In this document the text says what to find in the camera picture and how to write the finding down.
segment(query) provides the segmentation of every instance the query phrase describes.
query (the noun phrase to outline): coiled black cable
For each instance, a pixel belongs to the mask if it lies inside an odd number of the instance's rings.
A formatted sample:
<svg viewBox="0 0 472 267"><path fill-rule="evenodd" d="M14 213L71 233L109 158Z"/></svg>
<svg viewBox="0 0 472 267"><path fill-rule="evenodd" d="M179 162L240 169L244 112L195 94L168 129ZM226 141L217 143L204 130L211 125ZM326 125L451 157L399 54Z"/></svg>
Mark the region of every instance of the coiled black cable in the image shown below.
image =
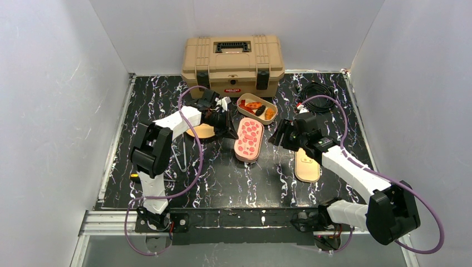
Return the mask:
<svg viewBox="0 0 472 267"><path fill-rule="evenodd" d="M325 95L331 98L335 98L334 90L330 86L324 85L322 83L317 83L317 82L311 82L309 85L305 86L300 91L298 97L300 98L300 102L303 102L312 96L318 96L318 95ZM328 112L334 106L335 106L335 103L333 101L330 101L325 98L317 98L305 104L305 107L309 111L316 112L316 113Z"/></svg>

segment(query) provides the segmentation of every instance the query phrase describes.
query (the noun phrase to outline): white wall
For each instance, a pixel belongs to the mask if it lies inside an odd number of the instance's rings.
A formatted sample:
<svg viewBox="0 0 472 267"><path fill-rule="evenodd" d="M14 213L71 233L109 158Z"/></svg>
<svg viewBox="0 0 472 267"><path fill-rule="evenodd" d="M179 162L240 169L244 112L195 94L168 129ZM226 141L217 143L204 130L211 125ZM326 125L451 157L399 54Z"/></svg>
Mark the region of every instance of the white wall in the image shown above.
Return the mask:
<svg viewBox="0 0 472 267"><path fill-rule="evenodd" d="M408 181L443 220L445 245L418 255L421 266L472 263L471 10L470 1L386 0L352 66L378 168ZM431 249L437 226L420 211L412 242Z"/></svg>
<svg viewBox="0 0 472 267"><path fill-rule="evenodd" d="M384 0L90 0L128 72L181 72L185 41L278 35L287 69L349 68Z"/></svg>
<svg viewBox="0 0 472 267"><path fill-rule="evenodd" d="M89 1L0 4L0 259L68 266L128 74Z"/></svg>

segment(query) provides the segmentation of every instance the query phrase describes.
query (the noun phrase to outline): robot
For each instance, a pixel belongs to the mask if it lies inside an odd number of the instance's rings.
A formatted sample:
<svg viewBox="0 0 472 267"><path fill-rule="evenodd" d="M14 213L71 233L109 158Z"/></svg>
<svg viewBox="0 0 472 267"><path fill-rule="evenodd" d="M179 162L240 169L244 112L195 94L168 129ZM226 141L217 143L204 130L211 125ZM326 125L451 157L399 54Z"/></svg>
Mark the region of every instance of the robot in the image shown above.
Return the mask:
<svg viewBox="0 0 472 267"><path fill-rule="evenodd" d="M228 112L229 102L228 97L220 98L216 92L205 89L202 98L189 102L181 111L193 127L206 123L214 126L216 136L237 139ZM292 151L304 149L307 156L344 179L368 202L363 205L334 198L320 204L318 212L298 214L299 224L355 226L368 231L382 245L420 226L413 194L364 171L367 166L355 166L353 162L363 164L341 149L337 140L323 136L314 115L303 106L299 110L292 120L281 120L268 141ZM165 196L163 173L169 166L171 142L189 128L179 112L138 124L129 159L138 171L145 196ZM411 188L406 182L401 183ZM137 212L158 229L165 229L169 223L167 205L167 199L146 199Z"/></svg>

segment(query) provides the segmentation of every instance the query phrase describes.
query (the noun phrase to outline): gray floor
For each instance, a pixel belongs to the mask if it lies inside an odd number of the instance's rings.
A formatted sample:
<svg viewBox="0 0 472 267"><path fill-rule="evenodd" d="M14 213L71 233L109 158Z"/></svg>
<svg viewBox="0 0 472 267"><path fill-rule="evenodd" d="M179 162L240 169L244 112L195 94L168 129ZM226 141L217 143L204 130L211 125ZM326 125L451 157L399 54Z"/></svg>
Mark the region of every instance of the gray floor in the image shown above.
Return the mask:
<svg viewBox="0 0 472 267"><path fill-rule="evenodd" d="M132 240L145 250L143 236ZM164 242L154 242L156 249ZM380 245L366 234L354 235L349 247L333 256L313 249L292 244L198 244L173 246L159 257L149 257L135 253L124 236L91 236L83 266L406 266L398 245Z"/></svg>

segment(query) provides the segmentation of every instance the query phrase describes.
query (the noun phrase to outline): toolbox latch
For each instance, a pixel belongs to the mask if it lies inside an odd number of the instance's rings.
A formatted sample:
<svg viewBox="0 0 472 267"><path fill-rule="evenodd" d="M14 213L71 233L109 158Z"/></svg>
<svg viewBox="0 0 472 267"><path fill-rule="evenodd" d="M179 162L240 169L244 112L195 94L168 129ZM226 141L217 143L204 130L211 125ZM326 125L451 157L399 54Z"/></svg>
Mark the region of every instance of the toolbox latch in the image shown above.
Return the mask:
<svg viewBox="0 0 472 267"><path fill-rule="evenodd" d="M257 90L267 90L269 86L269 70L258 70L255 88Z"/></svg>
<svg viewBox="0 0 472 267"><path fill-rule="evenodd" d="M205 86L208 89L210 88L210 77L208 76L208 71L197 71L196 72L196 82L199 86Z"/></svg>

